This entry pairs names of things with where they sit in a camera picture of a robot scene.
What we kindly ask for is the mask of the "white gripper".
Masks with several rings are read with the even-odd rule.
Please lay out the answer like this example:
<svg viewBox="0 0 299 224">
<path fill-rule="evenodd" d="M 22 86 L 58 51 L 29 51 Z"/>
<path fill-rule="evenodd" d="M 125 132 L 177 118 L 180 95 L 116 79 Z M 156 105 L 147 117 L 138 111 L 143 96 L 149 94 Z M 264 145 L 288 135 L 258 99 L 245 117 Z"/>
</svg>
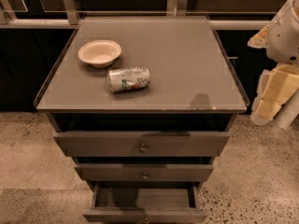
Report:
<svg viewBox="0 0 299 224">
<path fill-rule="evenodd" d="M 299 0 L 287 0 L 248 46 L 266 48 L 267 56 L 278 63 L 272 70 L 263 70 L 251 108 L 251 121 L 266 125 L 299 90 Z"/>
</svg>

